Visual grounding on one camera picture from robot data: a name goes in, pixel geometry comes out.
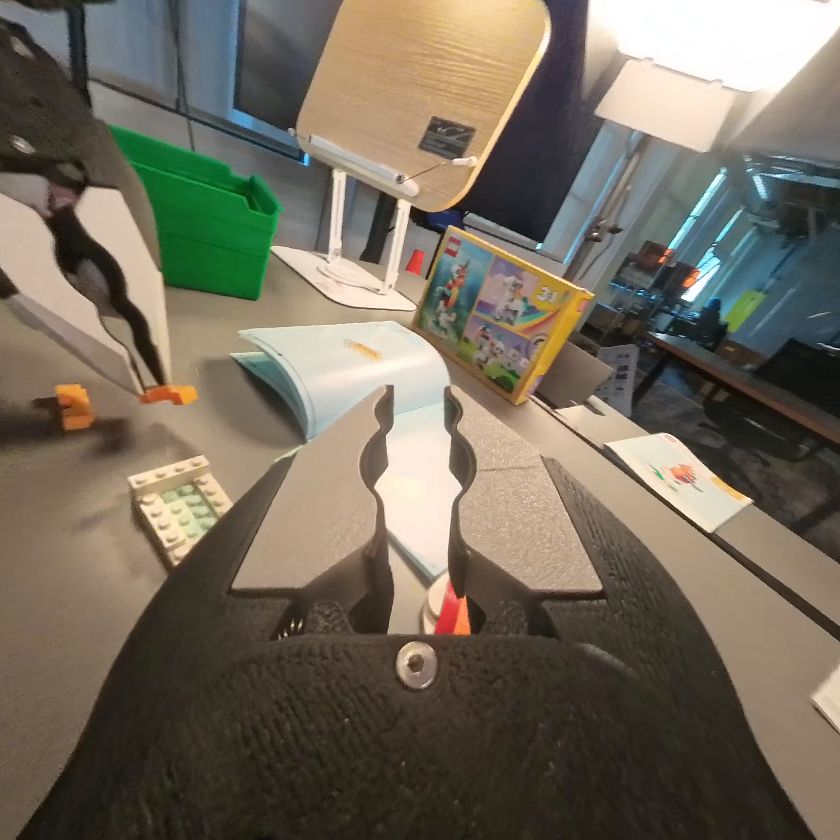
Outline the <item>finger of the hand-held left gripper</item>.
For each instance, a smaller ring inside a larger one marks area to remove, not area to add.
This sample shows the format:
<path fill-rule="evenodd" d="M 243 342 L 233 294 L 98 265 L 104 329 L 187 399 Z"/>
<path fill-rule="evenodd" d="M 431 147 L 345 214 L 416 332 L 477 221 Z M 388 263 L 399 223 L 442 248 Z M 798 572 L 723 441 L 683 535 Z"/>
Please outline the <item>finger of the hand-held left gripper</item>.
<path fill-rule="evenodd" d="M 18 319 L 85 362 L 74 351 L 73 340 L 88 339 L 89 334 L 73 327 L 69 317 L 85 322 L 86 302 L 74 293 L 57 264 L 52 219 L 2 195 L 2 301 Z M 123 390 L 141 396 L 147 389 Z"/>
<path fill-rule="evenodd" d="M 172 359 L 165 290 L 142 222 L 117 187 L 68 191 L 59 202 L 52 191 L 52 235 L 56 261 L 67 283 L 84 300 L 86 321 L 70 324 L 89 334 L 74 339 L 74 351 L 122 389 L 155 389 L 171 383 Z"/>

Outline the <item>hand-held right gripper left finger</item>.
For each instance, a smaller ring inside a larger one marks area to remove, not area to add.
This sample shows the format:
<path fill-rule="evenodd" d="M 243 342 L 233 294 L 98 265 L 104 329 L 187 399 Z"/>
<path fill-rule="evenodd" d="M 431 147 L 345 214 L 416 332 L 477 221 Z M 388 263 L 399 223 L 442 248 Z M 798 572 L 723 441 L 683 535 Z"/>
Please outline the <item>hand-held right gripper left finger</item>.
<path fill-rule="evenodd" d="M 394 389 L 380 385 L 292 458 L 234 578 L 236 595 L 289 601 L 281 626 L 337 603 L 354 631 L 385 634 L 394 599 L 384 506 Z"/>

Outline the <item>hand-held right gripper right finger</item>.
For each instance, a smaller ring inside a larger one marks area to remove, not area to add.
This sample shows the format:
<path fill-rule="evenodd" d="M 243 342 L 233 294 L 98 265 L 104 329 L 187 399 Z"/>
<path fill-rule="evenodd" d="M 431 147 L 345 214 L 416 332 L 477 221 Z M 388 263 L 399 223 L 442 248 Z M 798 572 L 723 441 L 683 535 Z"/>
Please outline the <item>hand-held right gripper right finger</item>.
<path fill-rule="evenodd" d="M 516 614 L 529 634 L 556 634 L 545 607 L 603 594 L 544 458 L 457 386 L 444 393 L 451 508 L 448 576 L 477 633 Z"/>

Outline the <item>white and orange Lego assembly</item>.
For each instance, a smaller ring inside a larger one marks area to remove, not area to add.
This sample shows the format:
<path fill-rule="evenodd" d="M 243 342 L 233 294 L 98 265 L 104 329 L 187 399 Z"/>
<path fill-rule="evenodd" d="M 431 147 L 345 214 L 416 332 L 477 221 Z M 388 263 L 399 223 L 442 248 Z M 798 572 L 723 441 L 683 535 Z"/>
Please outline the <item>white and orange Lego assembly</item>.
<path fill-rule="evenodd" d="M 203 455 L 127 478 L 134 511 L 168 568 L 174 568 L 231 510 Z"/>

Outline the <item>light blue instruction booklet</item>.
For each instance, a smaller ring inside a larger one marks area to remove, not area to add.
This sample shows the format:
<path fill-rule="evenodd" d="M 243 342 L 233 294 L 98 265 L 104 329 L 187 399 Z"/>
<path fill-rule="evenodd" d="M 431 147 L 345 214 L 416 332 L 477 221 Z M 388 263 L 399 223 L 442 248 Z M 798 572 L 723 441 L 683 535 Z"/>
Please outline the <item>light blue instruction booklet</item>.
<path fill-rule="evenodd" d="M 378 387 L 393 389 L 388 467 L 376 489 L 388 536 L 427 583 L 446 573 L 452 506 L 460 485 L 449 466 L 443 357 L 398 322 L 247 329 L 252 347 L 231 357 L 290 409 L 306 441 Z"/>

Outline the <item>round orange white lego build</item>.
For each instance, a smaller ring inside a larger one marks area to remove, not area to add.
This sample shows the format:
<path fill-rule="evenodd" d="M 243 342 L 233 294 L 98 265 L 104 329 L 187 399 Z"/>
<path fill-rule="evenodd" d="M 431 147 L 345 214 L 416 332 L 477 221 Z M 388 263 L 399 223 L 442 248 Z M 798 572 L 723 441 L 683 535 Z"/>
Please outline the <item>round orange white lego build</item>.
<path fill-rule="evenodd" d="M 471 635 L 467 600 L 457 597 L 448 573 L 429 587 L 421 618 L 425 635 Z"/>

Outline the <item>yellow lego set box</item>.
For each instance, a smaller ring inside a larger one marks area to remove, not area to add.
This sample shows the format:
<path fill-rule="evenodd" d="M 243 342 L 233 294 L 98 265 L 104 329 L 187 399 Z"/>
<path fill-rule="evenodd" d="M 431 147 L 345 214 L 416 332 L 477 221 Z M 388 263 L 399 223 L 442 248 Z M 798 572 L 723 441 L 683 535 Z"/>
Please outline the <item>yellow lego set box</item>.
<path fill-rule="evenodd" d="M 513 405 L 536 392 L 593 294 L 448 226 L 413 330 Z"/>

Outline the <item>green plastic bin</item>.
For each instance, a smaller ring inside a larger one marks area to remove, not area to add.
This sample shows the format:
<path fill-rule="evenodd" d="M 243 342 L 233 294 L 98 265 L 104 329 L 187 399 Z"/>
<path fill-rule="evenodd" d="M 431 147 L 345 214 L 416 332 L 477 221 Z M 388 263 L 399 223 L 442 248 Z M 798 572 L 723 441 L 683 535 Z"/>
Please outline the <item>green plastic bin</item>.
<path fill-rule="evenodd" d="M 149 197 L 165 283 L 256 301 L 283 207 L 258 175 L 111 125 Z"/>

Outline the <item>white booklet with orange print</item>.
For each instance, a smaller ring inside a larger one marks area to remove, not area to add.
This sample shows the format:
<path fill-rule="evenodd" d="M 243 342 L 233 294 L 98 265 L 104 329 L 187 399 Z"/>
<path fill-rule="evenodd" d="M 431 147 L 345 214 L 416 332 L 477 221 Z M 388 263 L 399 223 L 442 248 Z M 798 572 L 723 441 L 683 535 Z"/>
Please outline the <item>white booklet with orange print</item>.
<path fill-rule="evenodd" d="M 714 533 L 753 499 L 715 475 L 671 434 L 647 434 L 605 444 L 648 489 L 706 533 Z"/>

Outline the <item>printed paper sheet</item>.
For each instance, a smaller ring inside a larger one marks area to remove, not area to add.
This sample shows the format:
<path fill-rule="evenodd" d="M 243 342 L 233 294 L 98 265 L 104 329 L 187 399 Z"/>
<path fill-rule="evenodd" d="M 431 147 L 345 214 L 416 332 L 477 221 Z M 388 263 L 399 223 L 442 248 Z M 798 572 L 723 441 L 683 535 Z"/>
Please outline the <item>printed paper sheet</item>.
<path fill-rule="evenodd" d="M 601 348 L 596 358 L 612 369 L 594 396 L 615 411 L 630 417 L 633 411 L 639 348 L 635 343 Z"/>

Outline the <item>brown wooden table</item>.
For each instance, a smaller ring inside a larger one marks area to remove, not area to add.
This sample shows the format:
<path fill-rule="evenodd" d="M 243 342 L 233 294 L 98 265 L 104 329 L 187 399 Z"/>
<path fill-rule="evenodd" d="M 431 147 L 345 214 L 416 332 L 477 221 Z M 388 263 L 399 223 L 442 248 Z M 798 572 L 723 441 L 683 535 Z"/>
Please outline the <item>brown wooden table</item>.
<path fill-rule="evenodd" d="M 736 392 L 771 410 L 802 429 L 806 436 L 820 444 L 838 450 L 839 420 L 799 396 L 793 395 L 754 374 L 739 369 L 714 353 L 702 349 L 688 338 L 648 332 L 644 340 L 659 352 L 652 369 L 633 390 L 632 407 L 649 393 L 662 373 L 673 364 L 681 365 L 701 375 L 725 391 Z"/>

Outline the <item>white booklet with yellow print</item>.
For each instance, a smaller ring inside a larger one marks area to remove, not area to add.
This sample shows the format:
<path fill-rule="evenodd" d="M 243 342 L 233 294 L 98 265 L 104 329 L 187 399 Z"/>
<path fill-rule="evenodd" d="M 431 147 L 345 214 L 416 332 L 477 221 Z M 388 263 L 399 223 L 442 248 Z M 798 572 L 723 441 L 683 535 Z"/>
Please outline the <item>white booklet with yellow print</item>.
<path fill-rule="evenodd" d="M 840 732 L 839 673 L 837 665 L 812 694 L 814 709 L 836 733 Z"/>

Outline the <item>dark blue partition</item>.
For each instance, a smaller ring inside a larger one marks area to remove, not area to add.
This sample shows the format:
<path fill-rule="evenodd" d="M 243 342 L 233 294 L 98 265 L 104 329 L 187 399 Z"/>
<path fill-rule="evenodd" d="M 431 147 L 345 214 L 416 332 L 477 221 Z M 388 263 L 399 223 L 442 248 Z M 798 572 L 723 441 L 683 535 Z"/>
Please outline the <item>dark blue partition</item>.
<path fill-rule="evenodd" d="M 548 1 L 548 47 L 474 185 L 457 208 L 542 242 L 585 157 L 589 3 Z"/>

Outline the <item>white studio light panel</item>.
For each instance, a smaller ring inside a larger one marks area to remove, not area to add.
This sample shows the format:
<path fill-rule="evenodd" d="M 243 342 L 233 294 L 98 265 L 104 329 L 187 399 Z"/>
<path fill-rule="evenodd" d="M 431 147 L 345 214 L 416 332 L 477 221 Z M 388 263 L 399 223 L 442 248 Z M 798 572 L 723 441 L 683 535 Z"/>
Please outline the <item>white studio light panel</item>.
<path fill-rule="evenodd" d="M 585 80 L 622 61 L 597 117 L 698 153 L 725 149 L 838 35 L 838 2 L 589 2 Z"/>

